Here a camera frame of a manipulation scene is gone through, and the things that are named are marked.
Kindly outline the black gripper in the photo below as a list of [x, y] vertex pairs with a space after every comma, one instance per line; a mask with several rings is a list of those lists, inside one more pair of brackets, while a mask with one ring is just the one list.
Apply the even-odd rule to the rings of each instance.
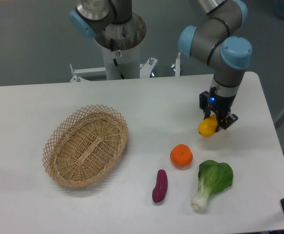
[[199, 107], [203, 110], [204, 120], [210, 117], [211, 112], [216, 114], [216, 133], [226, 130], [238, 120], [237, 115], [231, 113], [236, 94], [237, 86], [225, 87], [220, 84], [212, 84], [209, 93], [204, 91], [199, 95]]

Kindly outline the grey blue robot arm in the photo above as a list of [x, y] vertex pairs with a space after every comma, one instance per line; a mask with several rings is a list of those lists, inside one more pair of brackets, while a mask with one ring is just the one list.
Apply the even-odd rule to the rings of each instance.
[[[178, 50], [214, 70], [210, 89], [200, 94], [199, 105], [206, 119], [215, 115], [218, 132], [237, 120], [231, 106], [251, 60], [251, 43], [233, 35], [247, 19], [247, 6], [240, 0], [202, 0], [200, 5], [208, 20], [199, 27], [186, 27]], [[69, 18], [82, 36], [102, 48], [108, 79], [141, 76], [139, 45], [147, 30], [130, 0], [79, 0]]]

